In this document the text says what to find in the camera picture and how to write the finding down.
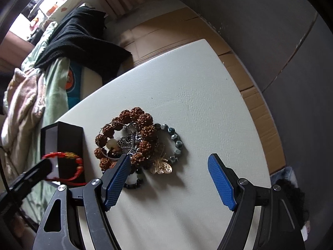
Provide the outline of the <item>gold butterfly brooch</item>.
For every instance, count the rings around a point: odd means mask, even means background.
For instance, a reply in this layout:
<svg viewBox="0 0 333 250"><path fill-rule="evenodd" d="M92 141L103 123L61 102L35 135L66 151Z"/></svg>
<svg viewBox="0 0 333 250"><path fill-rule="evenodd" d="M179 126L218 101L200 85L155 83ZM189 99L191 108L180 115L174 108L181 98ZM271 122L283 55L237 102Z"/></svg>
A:
<svg viewBox="0 0 333 250"><path fill-rule="evenodd" d="M149 172L151 174L171 174L173 171L165 155L152 160Z"/></svg>

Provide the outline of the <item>black jewelry box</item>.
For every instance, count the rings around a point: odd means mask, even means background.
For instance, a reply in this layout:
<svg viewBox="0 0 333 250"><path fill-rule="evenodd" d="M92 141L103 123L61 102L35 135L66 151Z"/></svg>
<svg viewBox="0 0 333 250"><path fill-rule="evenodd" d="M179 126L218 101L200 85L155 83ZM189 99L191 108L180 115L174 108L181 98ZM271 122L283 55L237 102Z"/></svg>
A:
<svg viewBox="0 0 333 250"><path fill-rule="evenodd" d="M83 128L56 122L41 129L40 154L50 159L52 171L47 181L69 187L86 184L83 166Z"/></svg>

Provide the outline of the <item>beige pink blanket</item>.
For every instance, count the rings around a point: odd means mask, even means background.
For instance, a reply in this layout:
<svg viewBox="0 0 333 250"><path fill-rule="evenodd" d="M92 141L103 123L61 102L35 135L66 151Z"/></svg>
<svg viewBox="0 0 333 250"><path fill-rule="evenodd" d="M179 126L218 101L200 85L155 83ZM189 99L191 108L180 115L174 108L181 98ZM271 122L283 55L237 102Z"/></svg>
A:
<svg viewBox="0 0 333 250"><path fill-rule="evenodd" d="M39 69L15 69L3 99L5 122L1 143L5 150L5 173L16 177L23 172L34 128L45 111L46 83Z"/></svg>

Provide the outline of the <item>teal orange pillow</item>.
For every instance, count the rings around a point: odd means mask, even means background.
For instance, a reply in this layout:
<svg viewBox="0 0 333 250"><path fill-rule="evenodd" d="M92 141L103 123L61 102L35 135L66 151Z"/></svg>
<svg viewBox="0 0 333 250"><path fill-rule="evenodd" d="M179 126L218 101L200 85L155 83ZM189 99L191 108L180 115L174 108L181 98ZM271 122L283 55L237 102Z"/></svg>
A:
<svg viewBox="0 0 333 250"><path fill-rule="evenodd" d="M69 109L73 108L81 100L81 77L82 66L74 61L70 61L66 82L66 93Z"/></svg>

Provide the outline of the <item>green bed sheet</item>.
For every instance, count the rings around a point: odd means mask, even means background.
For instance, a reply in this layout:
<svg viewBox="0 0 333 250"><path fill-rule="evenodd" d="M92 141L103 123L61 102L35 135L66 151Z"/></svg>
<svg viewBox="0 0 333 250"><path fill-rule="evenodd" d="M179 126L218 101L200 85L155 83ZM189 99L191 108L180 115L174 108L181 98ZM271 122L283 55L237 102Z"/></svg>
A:
<svg viewBox="0 0 333 250"><path fill-rule="evenodd" d="M58 23L55 21L48 25L40 41L23 61L23 70L33 68L38 56L43 52L46 46L48 46L48 39L50 38L53 31L57 28L57 26ZM69 66L70 60L64 57L60 57L53 61L48 66L48 68L43 71L43 80L46 85L46 107L42 118L40 121L38 121L38 124L32 130L32 135L30 138L31 143L24 166L25 171L35 166L41 159L41 129L56 122L69 110L67 94L65 90ZM35 223L40 223L54 192L55 187L45 181L42 181L34 186L32 192L28 194L22 204L22 210L26 216L30 217Z"/></svg>

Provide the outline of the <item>flattened cardboard sheet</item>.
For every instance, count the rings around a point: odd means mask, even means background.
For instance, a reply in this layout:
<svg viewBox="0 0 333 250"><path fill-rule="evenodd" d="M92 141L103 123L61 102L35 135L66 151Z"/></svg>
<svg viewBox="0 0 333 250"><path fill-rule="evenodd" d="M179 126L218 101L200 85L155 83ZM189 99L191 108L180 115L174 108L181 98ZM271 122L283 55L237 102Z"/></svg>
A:
<svg viewBox="0 0 333 250"><path fill-rule="evenodd" d="M218 153L235 169L285 164L262 94L228 44L184 7L131 26L119 36L132 53L142 107L172 124L189 151Z"/></svg>

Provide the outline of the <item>black knitted garment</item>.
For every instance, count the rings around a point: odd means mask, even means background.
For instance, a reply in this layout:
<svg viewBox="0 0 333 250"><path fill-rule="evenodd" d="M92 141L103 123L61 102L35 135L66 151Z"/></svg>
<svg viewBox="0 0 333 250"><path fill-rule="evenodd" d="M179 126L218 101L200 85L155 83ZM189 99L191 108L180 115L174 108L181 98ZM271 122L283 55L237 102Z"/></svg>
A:
<svg viewBox="0 0 333 250"><path fill-rule="evenodd" d="M54 29L34 67L46 69L58 58L68 58L96 72L107 84L117 76L131 53L106 40L103 11L78 7Z"/></svg>

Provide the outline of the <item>floral pillow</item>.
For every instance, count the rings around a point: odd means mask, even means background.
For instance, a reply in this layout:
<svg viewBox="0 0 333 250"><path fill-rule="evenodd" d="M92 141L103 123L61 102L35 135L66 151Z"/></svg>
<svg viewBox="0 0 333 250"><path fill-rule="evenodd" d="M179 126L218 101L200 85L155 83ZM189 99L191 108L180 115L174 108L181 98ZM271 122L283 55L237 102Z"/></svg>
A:
<svg viewBox="0 0 333 250"><path fill-rule="evenodd" d="M59 23L69 12L82 3L83 0L63 0L48 19Z"/></svg>

